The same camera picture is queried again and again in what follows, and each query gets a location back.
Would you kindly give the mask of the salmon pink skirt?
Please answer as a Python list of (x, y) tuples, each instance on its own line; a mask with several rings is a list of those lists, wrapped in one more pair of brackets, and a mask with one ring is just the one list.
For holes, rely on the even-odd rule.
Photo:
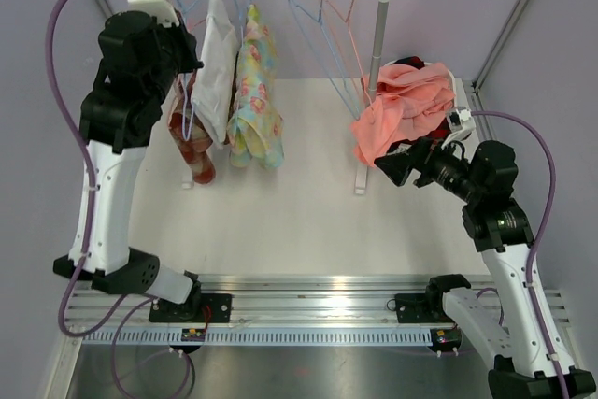
[(350, 126), (356, 140), (355, 156), (373, 166), (391, 144), (430, 134), (454, 107), (454, 99), (450, 73), (444, 64), (421, 69), (406, 64), (382, 66), (376, 98)]

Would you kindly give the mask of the pink wire hanger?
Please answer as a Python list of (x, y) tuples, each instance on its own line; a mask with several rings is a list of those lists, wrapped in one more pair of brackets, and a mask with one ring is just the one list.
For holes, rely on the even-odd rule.
[(352, 93), (346, 89), (347, 95), (353, 101), (354, 110), (361, 111), (371, 103), (371, 98), (363, 86), (361, 56), (351, 27), (355, 1), (350, 0), (349, 6), (343, 10), (333, 0), (322, 0), (321, 21), (327, 26), (327, 32), (322, 32), (322, 35), (334, 42), (331, 53), (340, 59), (338, 73), (344, 82), (349, 81), (352, 86)]

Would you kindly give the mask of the white garment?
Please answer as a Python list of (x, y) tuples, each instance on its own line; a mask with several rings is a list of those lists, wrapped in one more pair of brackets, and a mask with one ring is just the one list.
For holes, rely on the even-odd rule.
[(235, 28), (223, 0), (208, 0), (201, 52), (204, 66), (197, 71), (191, 100), (195, 116), (219, 148), (227, 136), (238, 48)]

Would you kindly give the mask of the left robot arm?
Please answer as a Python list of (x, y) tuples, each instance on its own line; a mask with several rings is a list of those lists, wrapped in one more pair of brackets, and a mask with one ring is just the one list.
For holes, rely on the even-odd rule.
[(130, 247), (128, 237), (137, 174), (164, 100), (179, 75), (203, 66), (196, 40), (180, 16), (160, 21), (126, 11), (106, 21), (98, 44), (102, 59), (81, 104), (77, 133), (89, 156), (77, 235), (53, 271), (89, 280), (107, 294), (168, 301), (181, 321), (193, 321), (203, 300), (192, 292), (192, 279)]

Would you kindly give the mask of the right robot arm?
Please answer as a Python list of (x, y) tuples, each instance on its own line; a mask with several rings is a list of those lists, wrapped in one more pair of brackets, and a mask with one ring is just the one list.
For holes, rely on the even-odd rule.
[(415, 184), (433, 182), (464, 202), (463, 226), (487, 266), (506, 324), (478, 301), (462, 275), (431, 278), (424, 309), (436, 321), (451, 319), (488, 367), (494, 398), (586, 398), (597, 391), (593, 374), (576, 366), (551, 319), (537, 266), (535, 238), (512, 196), (518, 174), (515, 152), (497, 141), (478, 145), (472, 160), (450, 145), (421, 138), (406, 150), (375, 160), (396, 186), (412, 171)]

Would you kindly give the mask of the red plaid skirt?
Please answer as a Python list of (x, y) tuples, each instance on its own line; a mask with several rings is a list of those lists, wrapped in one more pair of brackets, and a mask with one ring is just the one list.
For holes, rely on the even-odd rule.
[(449, 129), (449, 122), (447, 119), (441, 121), (438, 127), (431, 131), (427, 137), (432, 138), (434, 140), (441, 140), (445, 139), (449, 136), (450, 129)]

